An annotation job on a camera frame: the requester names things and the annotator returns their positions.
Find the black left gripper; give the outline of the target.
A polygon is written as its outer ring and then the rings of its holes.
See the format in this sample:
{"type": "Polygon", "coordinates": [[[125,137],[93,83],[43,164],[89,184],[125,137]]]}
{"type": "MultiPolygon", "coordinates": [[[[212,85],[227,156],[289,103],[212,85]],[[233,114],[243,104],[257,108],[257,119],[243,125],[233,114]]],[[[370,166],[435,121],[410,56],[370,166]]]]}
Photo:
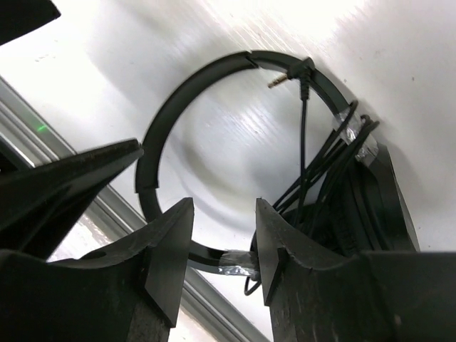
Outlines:
{"type": "Polygon", "coordinates": [[[56,20],[60,11],[49,0],[1,0],[1,45],[56,20]]]}

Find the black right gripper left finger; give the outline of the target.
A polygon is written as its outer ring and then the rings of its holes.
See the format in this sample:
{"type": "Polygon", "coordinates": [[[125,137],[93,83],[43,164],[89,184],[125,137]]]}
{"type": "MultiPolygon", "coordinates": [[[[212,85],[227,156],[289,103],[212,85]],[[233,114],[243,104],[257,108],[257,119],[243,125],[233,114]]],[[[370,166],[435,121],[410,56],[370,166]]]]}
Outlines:
{"type": "Polygon", "coordinates": [[[80,259],[1,253],[3,341],[166,341],[177,323],[191,198],[80,259]]]}

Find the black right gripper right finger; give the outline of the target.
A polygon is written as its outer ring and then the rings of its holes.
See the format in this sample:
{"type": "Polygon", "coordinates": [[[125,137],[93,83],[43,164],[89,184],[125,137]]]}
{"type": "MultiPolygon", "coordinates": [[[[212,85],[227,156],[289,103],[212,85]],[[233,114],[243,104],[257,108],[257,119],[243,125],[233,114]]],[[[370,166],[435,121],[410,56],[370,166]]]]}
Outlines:
{"type": "Polygon", "coordinates": [[[275,341],[453,341],[455,254],[335,254],[256,201],[264,303],[275,341]]]}

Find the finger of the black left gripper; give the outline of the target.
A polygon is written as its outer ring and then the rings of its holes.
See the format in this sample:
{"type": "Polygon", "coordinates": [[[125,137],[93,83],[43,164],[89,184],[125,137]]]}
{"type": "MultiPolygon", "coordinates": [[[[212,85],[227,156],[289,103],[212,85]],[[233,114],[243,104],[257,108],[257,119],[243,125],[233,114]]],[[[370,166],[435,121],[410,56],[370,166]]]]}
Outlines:
{"type": "Polygon", "coordinates": [[[1,248],[49,257],[98,193],[143,155],[136,139],[1,176],[1,248]]]}

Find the black taped headphones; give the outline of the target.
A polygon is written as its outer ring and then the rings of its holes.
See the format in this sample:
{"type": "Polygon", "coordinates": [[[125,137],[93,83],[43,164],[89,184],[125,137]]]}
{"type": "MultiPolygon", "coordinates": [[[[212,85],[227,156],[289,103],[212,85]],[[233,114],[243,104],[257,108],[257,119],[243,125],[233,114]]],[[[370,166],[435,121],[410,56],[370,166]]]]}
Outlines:
{"type": "Polygon", "coordinates": [[[135,191],[151,222],[195,202],[189,264],[226,296],[258,291],[256,202],[333,253],[417,251],[384,118],[310,58],[231,53],[162,104],[143,140],[135,191]]]}

